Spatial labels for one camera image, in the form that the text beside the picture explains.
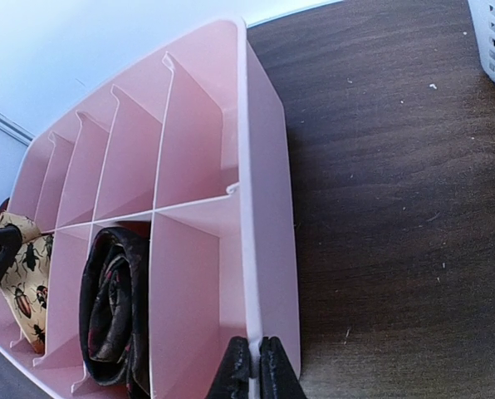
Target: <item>wooden table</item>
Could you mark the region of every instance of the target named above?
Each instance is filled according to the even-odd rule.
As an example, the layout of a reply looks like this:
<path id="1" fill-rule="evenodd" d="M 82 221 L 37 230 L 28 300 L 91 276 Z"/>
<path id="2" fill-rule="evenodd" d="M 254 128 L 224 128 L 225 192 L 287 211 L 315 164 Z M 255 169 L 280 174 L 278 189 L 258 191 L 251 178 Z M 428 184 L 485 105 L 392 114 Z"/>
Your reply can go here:
<path id="1" fill-rule="evenodd" d="M 495 85 L 466 1 L 249 38 L 287 112 L 308 397 L 495 398 Z"/>

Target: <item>white speck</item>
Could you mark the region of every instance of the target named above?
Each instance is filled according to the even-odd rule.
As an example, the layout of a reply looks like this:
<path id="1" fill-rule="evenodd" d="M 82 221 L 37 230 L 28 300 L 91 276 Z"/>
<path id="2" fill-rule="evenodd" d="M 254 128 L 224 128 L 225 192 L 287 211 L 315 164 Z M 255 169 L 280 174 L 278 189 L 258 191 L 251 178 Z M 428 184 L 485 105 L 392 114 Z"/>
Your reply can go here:
<path id="1" fill-rule="evenodd" d="M 347 328 L 346 339 L 344 340 L 344 345 L 347 344 L 347 338 L 349 337 L 349 333 L 350 333 L 350 327 Z"/>
<path id="2" fill-rule="evenodd" d="M 430 219 L 427 219 L 427 222 L 430 223 L 430 222 L 434 222 L 438 217 L 439 217 L 439 214 L 440 212 L 438 212 L 437 214 L 435 214 L 433 217 L 431 217 Z"/>

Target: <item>wood grain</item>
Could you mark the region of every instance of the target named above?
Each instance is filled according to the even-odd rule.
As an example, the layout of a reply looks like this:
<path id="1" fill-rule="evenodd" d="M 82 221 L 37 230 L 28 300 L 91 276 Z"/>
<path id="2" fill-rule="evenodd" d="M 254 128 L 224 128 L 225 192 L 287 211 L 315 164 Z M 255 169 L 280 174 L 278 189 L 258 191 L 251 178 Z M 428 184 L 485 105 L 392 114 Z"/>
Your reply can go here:
<path id="1" fill-rule="evenodd" d="M 466 2 L 249 39 L 287 113 L 308 397 L 495 398 L 495 85 Z"/>

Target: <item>organizer divider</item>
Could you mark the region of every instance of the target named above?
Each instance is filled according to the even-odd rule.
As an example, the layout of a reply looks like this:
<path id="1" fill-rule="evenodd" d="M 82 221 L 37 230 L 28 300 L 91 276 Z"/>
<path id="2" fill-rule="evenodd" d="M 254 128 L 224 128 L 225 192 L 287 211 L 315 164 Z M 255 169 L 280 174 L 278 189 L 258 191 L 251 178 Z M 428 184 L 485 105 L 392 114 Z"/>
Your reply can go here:
<path id="1" fill-rule="evenodd" d="M 55 131 L 48 136 L 54 143 L 47 173 L 42 182 L 39 202 L 35 212 L 35 222 L 43 232 L 56 227 L 57 211 L 61 201 L 61 192 L 65 183 L 66 172 L 71 161 L 74 142 L 64 139 Z"/>
<path id="2" fill-rule="evenodd" d="M 85 363 L 80 367 L 79 375 L 69 385 L 67 396 L 82 399 L 126 399 L 128 397 L 124 386 L 101 387 L 91 378 Z"/>
<path id="3" fill-rule="evenodd" d="M 23 339 L 26 339 L 26 337 L 24 336 L 24 334 L 22 333 L 22 330 L 19 331 L 19 338 L 15 341 L 11 341 L 9 343 L 9 347 L 10 349 L 13 349 L 16 345 L 18 345 Z"/>
<path id="4" fill-rule="evenodd" d="M 61 194 L 57 227 L 92 221 L 109 139 L 109 127 L 85 112 L 78 111 L 76 116 L 81 128 Z"/>

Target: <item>rolled tie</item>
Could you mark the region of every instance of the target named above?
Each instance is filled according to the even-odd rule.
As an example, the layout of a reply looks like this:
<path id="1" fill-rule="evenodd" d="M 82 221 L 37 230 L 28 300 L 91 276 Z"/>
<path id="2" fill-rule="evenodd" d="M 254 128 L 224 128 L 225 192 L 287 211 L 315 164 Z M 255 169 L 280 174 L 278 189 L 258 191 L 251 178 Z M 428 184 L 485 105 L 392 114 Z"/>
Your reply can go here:
<path id="1" fill-rule="evenodd" d="M 149 397 L 149 240 L 131 230 L 95 237 L 80 293 L 80 344 L 101 386 L 125 384 L 131 398 Z"/>

